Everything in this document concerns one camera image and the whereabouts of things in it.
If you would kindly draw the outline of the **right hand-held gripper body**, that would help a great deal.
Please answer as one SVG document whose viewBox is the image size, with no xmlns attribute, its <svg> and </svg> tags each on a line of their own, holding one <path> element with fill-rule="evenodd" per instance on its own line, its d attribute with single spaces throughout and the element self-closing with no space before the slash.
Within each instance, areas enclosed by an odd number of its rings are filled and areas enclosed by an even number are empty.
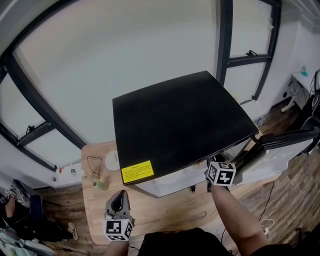
<svg viewBox="0 0 320 256">
<path fill-rule="evenodd" d="M 231 187 L 236 171 L 236 166 L 233 163 L 210 161 L 204 175 L 211 185 Z"/>
</svg>

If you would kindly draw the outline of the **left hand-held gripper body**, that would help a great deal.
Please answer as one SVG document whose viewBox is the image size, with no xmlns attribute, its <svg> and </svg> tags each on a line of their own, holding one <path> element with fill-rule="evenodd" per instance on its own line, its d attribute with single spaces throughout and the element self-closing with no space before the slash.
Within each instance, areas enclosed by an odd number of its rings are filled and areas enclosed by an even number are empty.
<svg viewBox="0 0 320 256">
<path fill-rule="evenodd" d="M 129 241 L 135 226 L 135 219 L 130 215 L 117 216 L 107 214 L 103 221 L 103 234 L 111 242 Z"/>
</svg>

